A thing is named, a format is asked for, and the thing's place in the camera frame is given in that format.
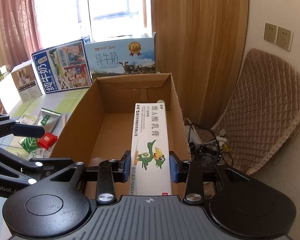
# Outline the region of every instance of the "window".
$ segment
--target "window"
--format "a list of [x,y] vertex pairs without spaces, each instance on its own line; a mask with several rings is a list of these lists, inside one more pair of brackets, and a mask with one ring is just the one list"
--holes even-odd
[[150,33],[150,0],[35,0],[42,45]]

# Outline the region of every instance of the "table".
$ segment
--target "table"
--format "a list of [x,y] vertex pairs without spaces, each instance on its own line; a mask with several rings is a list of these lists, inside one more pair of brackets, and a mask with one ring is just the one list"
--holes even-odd
[[[31,101],[22,103],[21,101],[9,112],[11,119],[19,119],[23,114],[38,115],[42,107],[65,114],[66,119],[70,117],[77,104],[80,102],[83,95],[88,89],[78,89],[64,92],[57,92],[53,94],[42,95]],[[52,133],[60,135],[63,129],[62,119],[60,118]],[[18,143],[20,137],[8,135],[0,138],[0,147],[10,151],[15,155],[25,156],[29,155]],[[10,238],[11,234],[3,221],[2,206],[5,198],[0,197],[0,240]]]

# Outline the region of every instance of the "green parrot illustration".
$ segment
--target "green parrot illustration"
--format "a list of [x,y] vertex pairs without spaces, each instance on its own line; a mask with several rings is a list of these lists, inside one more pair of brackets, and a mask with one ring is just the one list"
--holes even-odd
[[155,165],[157,167],[160,167],[160,169],[162,169],[161,166],[166,159],[165,159],[164,155],[162,154],[162,151],[160,149],[158,149],[157,147],[155,147],[155,153],[153,153],[152,147],[153,147],[153,144],[155,141],[156,140],[154,140],[153,142],[148,142],[148,144],[147,144],[147,147],[149,149],[148,153],[139,154],[139,152],[136,151],[136,155],[134,158],[134,165],[137,165],[138,161],[141,161],[142,167],[145,168],[145,170],[147,170],[147,166],[148,166],[149,162],[151,162],[153,159],[155,159]]

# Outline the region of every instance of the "electrical outlet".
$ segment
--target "electrical outlet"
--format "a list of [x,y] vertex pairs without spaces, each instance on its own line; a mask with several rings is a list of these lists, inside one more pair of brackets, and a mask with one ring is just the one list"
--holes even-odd
[[277,45],[290,51],[292,44],[293,32],[285,28],[278,28]]
[[277,41],[277,34],[278,34],[277,25],[266,23],[265,35],[263,36],[263,39],[275,44]]

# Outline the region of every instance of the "red snack wrapper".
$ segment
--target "red snack wrapper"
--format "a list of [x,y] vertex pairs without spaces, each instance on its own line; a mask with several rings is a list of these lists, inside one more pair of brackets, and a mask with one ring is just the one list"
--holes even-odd
[[48,150],[49,147],[52,146],[57,140],[58,136],[50,132],[46,132],[44,136],[42,136],[41,139],[38,141],[38,145]]

